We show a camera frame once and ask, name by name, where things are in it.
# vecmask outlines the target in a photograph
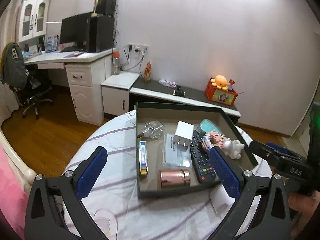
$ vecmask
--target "black monitor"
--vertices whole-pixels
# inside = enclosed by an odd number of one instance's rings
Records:
[[[76,42],[77,46],[65,48],[65,51],[85,50],[87,19],[91,17],[92,12],[78,14],[62,20],[60,44]]]

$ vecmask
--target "copper cylindrical container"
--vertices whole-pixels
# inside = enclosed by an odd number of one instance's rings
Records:
[[[190,185],[190,173],[186,169],[160,170],[161,188]]]

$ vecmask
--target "gray jacket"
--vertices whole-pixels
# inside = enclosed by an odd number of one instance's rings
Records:
[[[4,65],[0,74],[2,83],[23,89],[27,83],[26,67],[19,45],[11,42],[5,49]]]

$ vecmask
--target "white figurine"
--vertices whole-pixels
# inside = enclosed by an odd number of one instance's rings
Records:
[[[229,156],[230,159],[235,160],[241,158],[241,150],[244,148],[244,144],[240,143],[239,140],[231,141],[231,139],[226,138],[223,140],[223,145],[223,152]]]

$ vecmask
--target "electrical outlet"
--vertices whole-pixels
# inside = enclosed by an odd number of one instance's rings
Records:
[[[139,55],[141,54],[139,51],[141,52],[144,51],[145,53],[147,53],[149,50],[149,45],[145,45],[145,44],[137,44],[137,43],[129,42],[128,45],[132,45],[132,50],[134,51],[135,57],[139,57]]]

